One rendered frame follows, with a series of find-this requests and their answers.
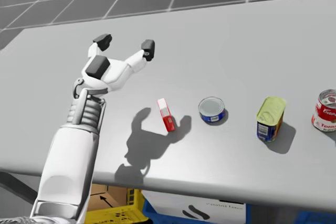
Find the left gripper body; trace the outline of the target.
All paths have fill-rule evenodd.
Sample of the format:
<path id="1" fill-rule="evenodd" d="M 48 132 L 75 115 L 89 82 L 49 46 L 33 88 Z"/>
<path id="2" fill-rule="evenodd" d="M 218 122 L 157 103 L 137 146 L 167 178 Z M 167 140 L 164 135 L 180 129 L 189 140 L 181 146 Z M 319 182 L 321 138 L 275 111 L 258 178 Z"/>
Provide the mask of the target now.
<path id="1" fill-rule="evenodd" d="M 131 67 L 125 61 L 96 55 L 89 59 L 81 74 L 88 87 L 112 92 L 123 88 L 131 76 Z"/>

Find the green and blue rectangular can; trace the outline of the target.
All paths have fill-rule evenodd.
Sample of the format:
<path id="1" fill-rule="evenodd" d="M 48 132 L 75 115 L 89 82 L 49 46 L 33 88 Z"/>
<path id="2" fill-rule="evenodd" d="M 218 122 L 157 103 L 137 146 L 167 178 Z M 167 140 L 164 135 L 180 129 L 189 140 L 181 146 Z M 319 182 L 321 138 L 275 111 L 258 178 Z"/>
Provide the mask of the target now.
<path id="1" fill-rule="evenodd" d="M 275 140 L 283 121 L 286 102 L 280 97 L 266 97 L 257 116 L 257 137 L 264 142 Z"/>

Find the blue box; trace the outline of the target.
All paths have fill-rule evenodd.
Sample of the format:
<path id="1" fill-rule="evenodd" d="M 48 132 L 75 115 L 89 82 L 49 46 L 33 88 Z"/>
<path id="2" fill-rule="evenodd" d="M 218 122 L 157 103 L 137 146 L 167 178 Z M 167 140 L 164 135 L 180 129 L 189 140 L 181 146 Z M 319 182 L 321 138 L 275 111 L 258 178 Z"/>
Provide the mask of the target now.
<path id="1" fill-rule="evenodd" d="M 212 224 L 193 217 L 182 218 L 159 214 L 147 200 L 142 212 L 150 219 L 147 224 Z M 312 211 L 291 212 L 248 204 L 245 224 L 336 224 L 336 214 Z"/>

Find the blue flat can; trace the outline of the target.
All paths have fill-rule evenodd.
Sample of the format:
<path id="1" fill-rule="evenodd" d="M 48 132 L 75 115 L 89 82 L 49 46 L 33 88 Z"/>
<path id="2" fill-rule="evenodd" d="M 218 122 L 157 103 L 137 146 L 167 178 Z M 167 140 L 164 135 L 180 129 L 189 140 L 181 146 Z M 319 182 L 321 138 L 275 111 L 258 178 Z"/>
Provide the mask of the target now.
<path id="1" fill-rule="evenodd" d="M 226 115 L 223 101 L 217 97 L 206 97 L 198 105 L 198 111 L 202 120 L 206 123 L 215 123 Z"/>

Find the brown box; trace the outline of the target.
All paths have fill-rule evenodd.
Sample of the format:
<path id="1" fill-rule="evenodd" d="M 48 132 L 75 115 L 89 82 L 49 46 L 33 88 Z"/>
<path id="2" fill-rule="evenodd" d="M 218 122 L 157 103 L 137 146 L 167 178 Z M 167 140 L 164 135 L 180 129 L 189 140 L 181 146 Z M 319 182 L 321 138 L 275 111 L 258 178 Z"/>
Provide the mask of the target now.
<path id="1" fill-rule="evenodd" d="M 125 206 L 127 192 L 124 187 L 92 184 L 88 211 Z"/>

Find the yellow box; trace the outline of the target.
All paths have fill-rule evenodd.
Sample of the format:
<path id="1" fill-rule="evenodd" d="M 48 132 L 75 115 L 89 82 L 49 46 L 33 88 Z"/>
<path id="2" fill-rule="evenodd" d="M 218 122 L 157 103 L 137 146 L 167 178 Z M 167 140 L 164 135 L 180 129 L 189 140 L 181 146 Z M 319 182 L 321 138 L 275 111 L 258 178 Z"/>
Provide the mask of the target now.
<path id="1" fill-rule="evenodd" d="M 143 214 L 142 190 L 128 189 L 126 205 L 86 213 L 85 224 L 135 224 L 148 221 Z"/>

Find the white box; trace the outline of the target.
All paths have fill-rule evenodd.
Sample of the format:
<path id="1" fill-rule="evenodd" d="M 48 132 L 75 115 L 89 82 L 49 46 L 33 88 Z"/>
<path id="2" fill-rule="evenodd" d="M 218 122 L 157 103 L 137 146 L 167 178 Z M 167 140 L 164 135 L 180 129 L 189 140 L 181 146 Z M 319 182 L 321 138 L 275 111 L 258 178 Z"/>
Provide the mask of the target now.
<path id="1" fill-rule="evenodd" d="M 143 213 L 153 224 L 251 224 L 247 204 L 149 190 L 142 194 Z"/>

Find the red and white carton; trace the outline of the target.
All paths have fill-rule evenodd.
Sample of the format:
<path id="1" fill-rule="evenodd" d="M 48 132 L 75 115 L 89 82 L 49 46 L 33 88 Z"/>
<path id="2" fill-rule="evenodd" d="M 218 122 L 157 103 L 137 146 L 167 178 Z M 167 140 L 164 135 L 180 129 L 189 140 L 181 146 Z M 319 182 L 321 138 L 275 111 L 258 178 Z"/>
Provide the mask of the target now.
<path id="1" fill-rule="evenodd" d="M 157 104 L 159 106 L 160 114 L 168 132 L 175 131 L 175 124 L 173 122 L 172 115 L 170 113 L 168 104 L 164 98 L 158 99 Z"/>

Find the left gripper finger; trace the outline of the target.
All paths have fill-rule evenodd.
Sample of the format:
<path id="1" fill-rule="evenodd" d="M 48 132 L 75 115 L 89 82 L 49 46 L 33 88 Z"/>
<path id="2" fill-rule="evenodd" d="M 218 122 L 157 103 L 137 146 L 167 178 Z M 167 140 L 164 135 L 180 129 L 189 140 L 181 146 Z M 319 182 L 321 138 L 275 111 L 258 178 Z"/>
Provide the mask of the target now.
<path id="1" fill-rule="evenodd" d="M 88 49 L 88 58 L 102 54 L 109 48 L 111 41 L 112 36 L 110 34 L 102 34 L 95 38 Z"/>
<path id="2" fill-rule="evenodd" d="M 152 39 L 146 39 L 141 44 L 141 50 L 126 59 L 126 63 L 130 66 L 134 73 L 143 69 L 147 62 L 152 61 L 155 52 L 155 41 Z"/>

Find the red and white can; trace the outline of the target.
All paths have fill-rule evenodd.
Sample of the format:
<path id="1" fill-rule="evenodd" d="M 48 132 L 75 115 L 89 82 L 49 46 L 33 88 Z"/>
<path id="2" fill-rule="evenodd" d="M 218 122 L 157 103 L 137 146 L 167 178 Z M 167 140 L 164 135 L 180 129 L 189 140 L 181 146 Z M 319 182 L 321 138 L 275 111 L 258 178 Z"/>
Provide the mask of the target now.
<path id="1" fill-rule="evenodd" d="M 336 90 L 322 91 L 315 106 L 311 122 L 315 128 L 323 132 L 336 131 Z"/>

